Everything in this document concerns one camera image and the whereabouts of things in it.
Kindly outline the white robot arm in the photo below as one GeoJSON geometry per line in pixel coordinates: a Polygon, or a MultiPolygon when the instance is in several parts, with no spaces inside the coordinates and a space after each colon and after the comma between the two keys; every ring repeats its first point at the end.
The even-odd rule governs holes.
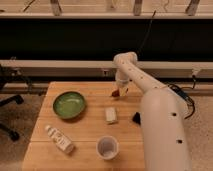
{"type": "Polygon", "coordinates": [[[192,171],[183,127],[187,102],[169,86],[137,67],[137,54],[117,54],[113,62],[117,87],[130,80],[143,92],[139,113],[143,135],[145,171],[192,171]]]}

